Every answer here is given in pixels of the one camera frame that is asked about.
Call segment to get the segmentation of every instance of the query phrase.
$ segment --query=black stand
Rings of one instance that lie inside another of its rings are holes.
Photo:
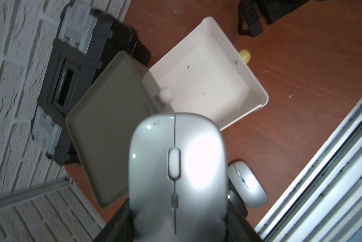
[[[261,16],[267,19],[268,24],[272,24],[284,15],[293,12],[307,1],[308,0],[240,0],[239,34],[255,37],[263,32],[255,5],[257,5]],[[243,29],[245,22],[248,25],[248,29]]]

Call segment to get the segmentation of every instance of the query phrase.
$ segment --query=computer mouse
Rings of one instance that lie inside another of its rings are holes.
[[[129,154],[136,241],[224,241],[228,209],[225,145],[197,114],[157,114],[138,125]]]
[[[257,208],[267,203],[266,192],[246,163],[239,161],[230,165],[228,177],[247,206]]]

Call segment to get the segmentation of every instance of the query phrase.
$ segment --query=mouse scroll wheel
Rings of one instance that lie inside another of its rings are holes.
[[[178,180],[180,178],[180,150],[177,147],[169,149],[169,178]]]

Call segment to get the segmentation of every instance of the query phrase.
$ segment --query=black toolbox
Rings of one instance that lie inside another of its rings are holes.
[[[81,2],[64,7],[31,122],[32,139],[58,164],[79,162],[66,116],[121,50],[149,64],[150,52],[132,27]]]

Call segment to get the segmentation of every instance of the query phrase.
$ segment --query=white brick wall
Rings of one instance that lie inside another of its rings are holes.
[[[0,195],[66,175],[64,168],[36,149],[30,138],[30,120],[43,84],[60,13],[68,2],[0,0]],[[91,3],[120,21],[130,5],[130,0],[82,2]],[[0,216],[3,220],[17,219],[15,211]],[[72,221],[78,218],[70,213],[66,216]],[[19,233],[26,241],[26,232]]]
[[[92,241],[103,224],[95,221],[72,186],[0,208],[0,242]]]

